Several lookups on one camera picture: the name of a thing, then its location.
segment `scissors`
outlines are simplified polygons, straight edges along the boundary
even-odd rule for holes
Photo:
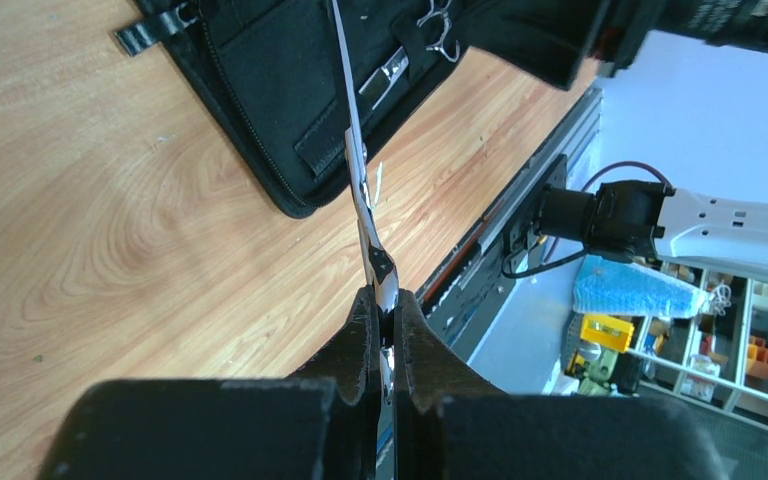
[[[460,43],[458,43],[457,40],[455,41],[454,54],[449,54],[449,52],[446,51],[446,37],[449,36],[449,30],[452,29],[452,18],[449,17],[449,7],[452,5],[452,0],[447,0],[446,4],[442,7],[437,5],[436,0],[429,0],[429,3],[431,4],[431,8],[425,16],[416,21],[416,26],[422,28],[429,20],[440,17],[443,21],[443,31],[440,33],[440,38],[437,39],[436,42],[425,46],[425,50],[429,52],[438,52],[446,60],[455,63],[461,57]]]
[[[340,45],[340,61],[345,82],[343,89],[346,92],[349,106],[349,128],[345,133],[346,162],[349,166],[352,200],[358,217],[358,234],[366,282],[367,285],[372,285],[375,292],[375,303],[380,319],[381,350],[379,356],[381,360],[382,397],[385,404],[391,405],[394,380],[393,327],[394,314],[399,300],[399,274],[396,271],[393,257],[384,250],[378,236],[378,230],[375,228],[369,195],[369,181],[366,174],[366,147],[361,136],[360,116],[355,98],[348,43],[346,42],[337,0],[331,0],[331,3],[337,27],[337,40]]]
[[[437,5],[435,0],[429,0],[431,7],[422,18],[416,21],[416,25],[420,28],[425,26],[430,20],[439,18],[443,22],[443,31],[440,33],[440,37],[436,42],[425,46],[425,50],[429,52],[437,52],[443,56],[446,60],[455,63],[461,58],[461,45],[458,41],[455,41],[454,53],[446,51],[446,38],[449,35],[449,31],[452,29],[452,18],[449,17],[449,6],[452,4],[452,0],[448,0],[442,7]],[[405,47],[399,47],[396,53],[390,57],[389,60],[384,62],[383,65],[378,67],[375,72],[369,77],[369,79],[360,87],[358,93],[364,99],[365,103],[372,106],[372,110],[381,103],[382,100],[393,88],[393,85],[401,78],[402,74],[407,70],[408,55],[405,51]]]

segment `tool pouch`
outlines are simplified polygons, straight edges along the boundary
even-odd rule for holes
[[[120,44],[132,56],[164,44],[284,213],[307,217],[348,186],[343,140],[348,116],[339,100],[339,47],[326,1],[134,1],[145,18],[116,32]],[[606,2],[577,3],[595,5],[588,7],[595,12]],[[522,3],[453,1],[447,43],[452,49],[460,43],[461,58],[472,44],[568,87],[583,51],[569,48],[575,44],[569,39],[547,39],[541,55],[548,55],[549,63],[536,68],[525,46],[543,45],[535,35],[547,20],[530,29],[527,15],[510,15]],[[356,92],[399,47],[409,60],[407,72],[374,109],[358,96],[368,160],[457,66],[425,49],[440,30],[416,25],[428,9],[429,0],[341,0]],[[563,12],[543,13],[569,22]]]

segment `orange object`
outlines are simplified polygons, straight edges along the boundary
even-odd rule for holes
[[[755,362],[747,362],[746,374],[750,377],[760,378],[761,380],[768,379],[768,348],[758,348]]]
[[[764,348],[764,347],[767,346],[767,341],[764,340],[761,337],[755,337],[755,336],[750,335],[749,336],[749,344],[750,345],[757,345],[758,348]]]

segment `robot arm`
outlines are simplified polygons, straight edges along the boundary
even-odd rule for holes
[[[615,261],[655,257],[768,282],[768,204],[626,181],[595,195],[549,190],[536,225]]]

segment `wooden table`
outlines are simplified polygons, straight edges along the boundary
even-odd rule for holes
[[[362,285],[348,193],[272,206],[127,0],[0,0],[0,479],[115,377],[285,375]],[[378,156],[376,212],[415,289],[590,83],[554,91],[481,52]]]

